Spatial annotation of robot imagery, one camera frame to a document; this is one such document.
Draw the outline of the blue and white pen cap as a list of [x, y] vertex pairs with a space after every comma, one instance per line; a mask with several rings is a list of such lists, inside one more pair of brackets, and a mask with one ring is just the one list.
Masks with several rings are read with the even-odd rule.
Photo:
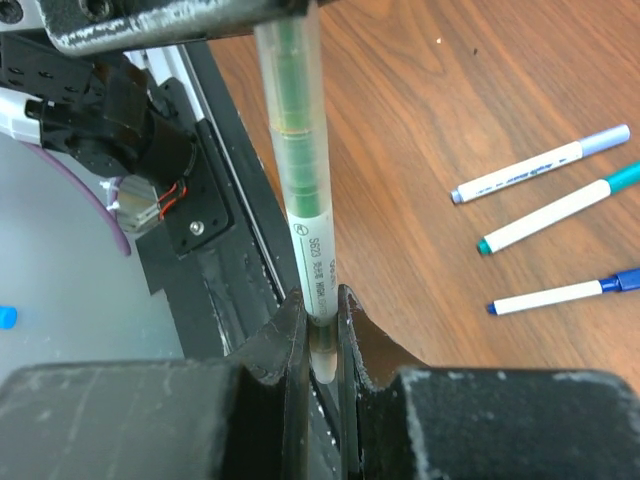
[[634, 268], [617, 272], [599, 280], [603, 293], [628, 292], [640, 288], [640, 269]]

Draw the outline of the light blue pen cap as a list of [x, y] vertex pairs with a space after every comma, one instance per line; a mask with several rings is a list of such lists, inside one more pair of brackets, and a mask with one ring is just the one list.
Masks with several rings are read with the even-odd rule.
[[584, 137], [578, 141], [582, 157], [588, 157], [602, 151], [617, 147], [626, 143], [631, 137], [631, 131], [627, 124], [620, 124], [601, 132]]

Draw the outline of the white pen with dark-blue tip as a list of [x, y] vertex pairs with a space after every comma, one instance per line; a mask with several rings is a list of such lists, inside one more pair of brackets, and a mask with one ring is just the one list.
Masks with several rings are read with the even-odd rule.
[[601, 283], [598, 280], [591, 280], [578, 284], [498, 299], [487, 305], [487, 311], [492, 315], [506, 315], [579, 300], [582, 298], [598, 296], [603, 292], [604, 290]]

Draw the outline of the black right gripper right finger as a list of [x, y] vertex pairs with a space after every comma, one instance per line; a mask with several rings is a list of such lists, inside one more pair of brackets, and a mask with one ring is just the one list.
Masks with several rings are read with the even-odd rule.
[[344, 479], [391, 479], [415, 467], [399, 372], [424, 363], [367, 315], [347, 285], [338, 293], [338, 399]]

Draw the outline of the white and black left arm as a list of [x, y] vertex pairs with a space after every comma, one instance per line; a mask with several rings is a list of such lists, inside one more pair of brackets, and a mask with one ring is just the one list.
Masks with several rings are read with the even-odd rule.
[[198, 148], [129, 51], [247, 35], [302, 17], [309, 1], [4, 1], [1, 87], [24, 94], [30, 143], [102, 177], [161, 188], [188, 177]]

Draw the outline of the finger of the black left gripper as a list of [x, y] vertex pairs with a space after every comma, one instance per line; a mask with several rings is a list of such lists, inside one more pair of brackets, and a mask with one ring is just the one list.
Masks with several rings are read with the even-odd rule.
[[308, 13], [308, 1], [39, 1], [51, 43], [68, 56], [244, 36]]

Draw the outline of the white pen with blue end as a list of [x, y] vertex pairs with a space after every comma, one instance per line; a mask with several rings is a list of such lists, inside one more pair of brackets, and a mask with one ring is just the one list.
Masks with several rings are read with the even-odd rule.
[[450, 192], [454, 204], [475, 200], [590, 155], [579, 141], [570, 142], [459, 185]]

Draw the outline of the grey green pen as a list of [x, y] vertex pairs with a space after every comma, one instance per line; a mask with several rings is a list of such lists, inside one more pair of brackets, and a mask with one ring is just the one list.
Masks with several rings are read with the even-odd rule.
[[338, 282], [319, 5], [254, 30], [315, 378], [337, 371]]

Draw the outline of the white pen with teal tip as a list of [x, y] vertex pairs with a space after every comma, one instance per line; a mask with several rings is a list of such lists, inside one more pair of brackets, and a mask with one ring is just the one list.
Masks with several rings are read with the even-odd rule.
[[524, 217], [485, 235], [478, 243], [481, 255], [496, 253], [609, 196], [613, 190], [604, 179], [596, 180]]

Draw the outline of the teal pen cap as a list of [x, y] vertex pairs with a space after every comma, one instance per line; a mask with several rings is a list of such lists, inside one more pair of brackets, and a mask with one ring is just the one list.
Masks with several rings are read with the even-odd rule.
[[640, 162], [636, 161], [608, 175], [605, 181], [609, 185], [610, 194], [614, 195], [640, 180]]

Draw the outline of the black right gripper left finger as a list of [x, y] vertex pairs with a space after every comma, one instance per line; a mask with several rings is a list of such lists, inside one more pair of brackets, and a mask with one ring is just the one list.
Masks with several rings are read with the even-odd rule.
[[307, 478], [310, 365], [298, 288], [233, 358], [242, 370], [227, 436], [227, 477]]

